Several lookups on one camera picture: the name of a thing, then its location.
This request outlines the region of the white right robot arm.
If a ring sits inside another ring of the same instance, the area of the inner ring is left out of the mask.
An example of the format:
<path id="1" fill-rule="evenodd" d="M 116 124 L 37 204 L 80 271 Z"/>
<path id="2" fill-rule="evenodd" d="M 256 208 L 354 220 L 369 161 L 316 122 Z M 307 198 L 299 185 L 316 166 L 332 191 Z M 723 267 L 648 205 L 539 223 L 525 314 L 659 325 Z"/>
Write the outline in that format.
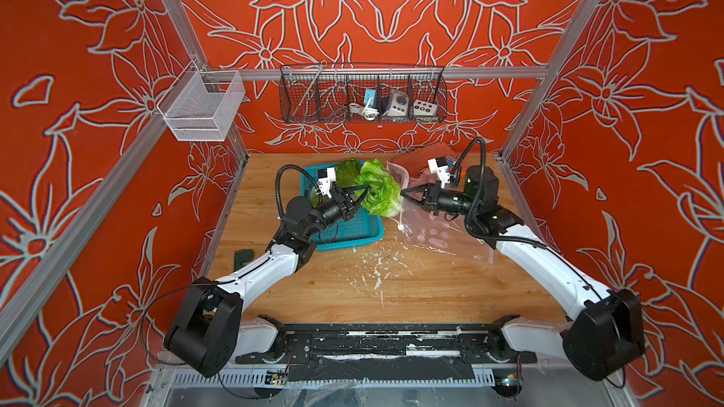
<path id="1" fill-rule="evenodd" d="M 403 190 L 412 205 L 435 215 L 461 217 L 467 233 L 524 269 L 562 307 L 561 323 L 509 315 L 492 325 L 488 351 L 497 360 L 517 352 L 566 359 L 582 375 L 602 381 L 645 353 L 642 305 L 628 288 L 614 290 L 584 274 L 539 240 L 498 202 L 499 180 L 488 167 L 472 166 L 461 191 L 441 181 Z"/>

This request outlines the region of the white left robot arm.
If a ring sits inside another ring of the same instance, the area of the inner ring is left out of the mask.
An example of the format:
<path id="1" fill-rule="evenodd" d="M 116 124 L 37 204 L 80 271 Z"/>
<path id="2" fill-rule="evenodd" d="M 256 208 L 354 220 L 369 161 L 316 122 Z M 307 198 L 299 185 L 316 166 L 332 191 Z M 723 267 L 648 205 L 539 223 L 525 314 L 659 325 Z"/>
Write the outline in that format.
<path id="1" fill-rule="evenodd" d="M 350 220 L 368 196 L 367 185 L 331 186 L 316 207 L 305 196 L 288 202 L 267 251 L 249 265 L 211 281 L 193 282 L 163 341 L 164 348 L 205 377 L 231 360 L 264 354 L 280 344 L 283 325 L 242 315 L 261 294 L 301 269 L 314 254 L 314 235 Z"/>

